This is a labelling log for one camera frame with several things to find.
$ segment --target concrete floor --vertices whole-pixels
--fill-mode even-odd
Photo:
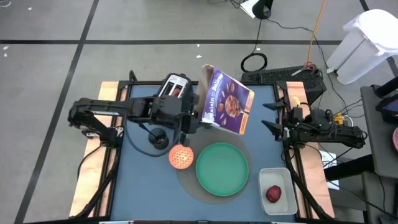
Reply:
[[[322,0],[278,0],[272,7],[271,19],[283,26],[312,29],[321,3]],[[384,9],[398,16],[397,0],[366,0],[366,3],[370,9]],[[86,23],[90,10],[94,13],[93,20]],[[317,31],[318,40],[342,40],[345,33],[341,27],[363,11],[359,0],[327,1]],[[88,33],[83,31],[86,24]],[[226,43],[223,40],[253,40],[258,25],[258,20],[229,2],[210,4],[207,0],[25,0],[0,7],[1,223],[14,223],[18,211],[17,220],[24,222],[68,217],[76,168],[86,144],[79,131],[67,126],[67,112],[73,101],[83,96],[96,98],[102,81],[125,80],[130,69],[139,80],[161,80],[170,72],[185,73],[197,80],[201,66],[210,63],[240,78],[240,61],[254,46],[239,42],[222,44]],[[268,57],[267,68],[303,64],[308,42],[296,40],[308,40],[310,34],[263,21],[261,40],[285,40],[257,46]],[[182,41],[181,44],[130,41],[121,45],[108,41],[92,44],[85,39]],[[221,41],[203,44],[214,39]],[[326,59],[337,47],[330,43],[333,42],[325,41],[321,46]],[[72,61],[77,62],[76,68],[71,66]],[[316,45],[312,62],[325,69]],[[247,63],[249,68],[256,68],[261,61],[253,58]],[[340,85],[333,75],[331,79],[336,91],[350,104],[359,99],[361,86],[384,84],[393,77],[388,63],[383,62],[350,85]],[[343,103],[331,90],[329,79],[325,77],[324,81],[328,91],[321,108],[339,111]],[[62,89],[67,94],[60,96]],[[362,107],[350,111],[351,116],[362,114]],[[366,130],[364,117],[354,122]],[[339,144],[324,146],[337,154],[346,150]],[[29,185],[34,190],[31,200],[25,197],[21,206],[40,152],[44,164]],[[357,158],[370,152],[367,144],[346,157]],[[352,215],[342,216],[339,218],[352,220]]]

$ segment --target blue tabletop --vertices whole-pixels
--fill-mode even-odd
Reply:
[[[211,220],[247,222],[294,222],[293,215],[270,216],[260,203],[258,175],[262,168],[285,167],[280,158],[282,144],[261,120],[275,122],[276,113],[262,106],[275,102],[272,86],[249,86],[255,92],[254,103],[244,136],[238,136],[250,155],[251,167],[247,185],[232,201],[208,204],[194,199],[184,191],[176,170],[167,155],[145,156],[134,150],[124,139],[118,178],[114,191],[111,220]],[[134,85],[131,97],[150,96],[159,86]],[[156,126],[147,125],[149,129]],[[141,149],[159,153],[147,141],[148,133],[137,124],[127,123],[129,134]],[[167,130],[172,139],[172,130]]]

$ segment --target green plate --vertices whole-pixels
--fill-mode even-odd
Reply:
[[[198,157],[196,171],[202,187],[222,197],[238,193],[249,176],[245,156],[238,148],[227,143],[206,147]]]

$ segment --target white container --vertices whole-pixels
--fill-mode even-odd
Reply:
[[[282,195],[276,203],[270,203],[266,198],[266,193],[274,185],[280,187]],[[261,207],[268,215],[293,215],[297,213],[296,197],[288,169],[261,169],[259,174],[259,188]]]
[[[348,32],[327,61],[337,80],[353,83],[386,58],[398,54],[398,19],[386,11],[366,11],[344,25]]]

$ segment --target orange ball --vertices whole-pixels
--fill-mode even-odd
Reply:
[[[176,169],[186,169],[193,162],[193,151],[181,144],[175,145],[169,153],[170,164]]]

